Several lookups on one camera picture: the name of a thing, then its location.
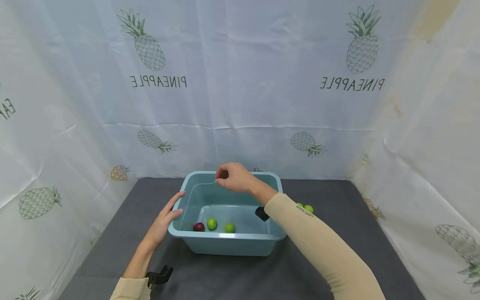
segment white curtain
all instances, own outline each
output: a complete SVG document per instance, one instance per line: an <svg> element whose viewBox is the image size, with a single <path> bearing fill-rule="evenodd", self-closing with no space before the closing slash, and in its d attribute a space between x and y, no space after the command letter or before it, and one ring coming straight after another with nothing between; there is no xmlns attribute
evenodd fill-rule
<svg viewBox="0 0 480 300"><path fill-rule="evenodd" d="M352 180L427 299L477 299L479 13L0 2L2 295L56 299L136 179L235 160Z"/></svg>

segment thin wire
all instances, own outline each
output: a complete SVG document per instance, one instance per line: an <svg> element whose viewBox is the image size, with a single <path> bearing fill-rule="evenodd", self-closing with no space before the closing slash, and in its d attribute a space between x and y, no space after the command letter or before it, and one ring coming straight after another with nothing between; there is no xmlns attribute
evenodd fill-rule
<svg viewBox="0 0 480 300"><path fill-rule="evenodd" d="M193 186L192 191L190 192L190 195L188 196L187 204L185 205L185 208L183 209L182 218L181 218L181 222L180 222L179 228L181 228L181 226L183 225L183 219L185 218L185 214L186 214L186 212L187 212L187 207L188 207L188 203L190 202L190 197L193 195L193 190L195 190L195 188L197 187L197 185L201 185L201 184L207 185L207 184L214 184L214 183L215 183L215 181L214 181L214 182L211 182L211 183L197 183L197 184L195 184L195 185Z"/></svg>

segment red ball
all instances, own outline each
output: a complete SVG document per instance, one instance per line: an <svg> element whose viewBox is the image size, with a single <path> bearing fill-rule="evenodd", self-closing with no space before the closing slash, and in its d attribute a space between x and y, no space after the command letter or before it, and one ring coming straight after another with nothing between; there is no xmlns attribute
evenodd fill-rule
<svg viewBox="0 0 480 300"><path fill-rule="evenodd" d="M193 231L205 231L205 225L200 222L193 226Z"/></svg>

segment dark gray tabletop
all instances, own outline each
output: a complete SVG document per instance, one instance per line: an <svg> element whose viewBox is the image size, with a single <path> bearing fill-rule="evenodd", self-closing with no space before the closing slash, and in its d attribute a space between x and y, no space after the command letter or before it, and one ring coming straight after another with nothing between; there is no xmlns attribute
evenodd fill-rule
<svg viewBox="0 0 480 300"><path fill-rule="evenodd" d="M60 300L109 299L119 277L183 179L139 180L82 263ZM387 300L424 300L356 187L348 181L282 180L293 200L310 204L370 266ZM287 237L269 257L198 255L167 236L150 271L174 268L170 280L152 289L153 300L333 300L325 280Z"/></svg>

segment black plastic clip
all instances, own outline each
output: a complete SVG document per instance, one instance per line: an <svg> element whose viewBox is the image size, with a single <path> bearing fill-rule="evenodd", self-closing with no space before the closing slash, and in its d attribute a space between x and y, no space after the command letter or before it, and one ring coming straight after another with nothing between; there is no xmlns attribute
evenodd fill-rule
<svg viewBox="0 0 480 300"><path fill-rule="evenodd" d="M255 214L264 222L266 222L270 218L270 216L266 214L265 209L262 206L255 210Z"/></svg>
<svg viewBox="0 0 480 300"><path fill-rule="evenodd" d="M165 265L162 268L160 273L148 272L148 285L160 285L165 284L170 279L170 276L173 273L173 268L171 266Z"/></svg>

